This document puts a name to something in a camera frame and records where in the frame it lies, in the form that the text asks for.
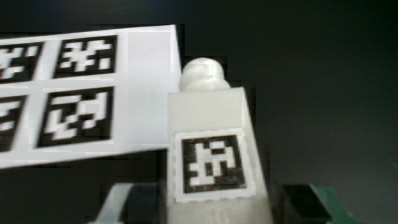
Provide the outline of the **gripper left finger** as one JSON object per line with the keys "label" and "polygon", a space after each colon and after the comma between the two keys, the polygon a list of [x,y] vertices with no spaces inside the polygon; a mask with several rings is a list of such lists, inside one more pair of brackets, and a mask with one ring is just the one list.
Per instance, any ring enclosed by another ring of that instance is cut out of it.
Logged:
{"label": "gripper left finger", "polygon": [[116,183],[87,224],[160,224],[158,184]]}

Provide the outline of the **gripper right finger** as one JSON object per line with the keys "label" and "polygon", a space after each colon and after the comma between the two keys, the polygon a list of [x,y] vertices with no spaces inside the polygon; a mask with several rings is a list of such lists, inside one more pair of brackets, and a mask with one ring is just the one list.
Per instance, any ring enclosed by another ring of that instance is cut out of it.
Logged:
{"label": "gripper right finger", "polygon": [[327,185],[281,186],[278,224],[365,224]]}

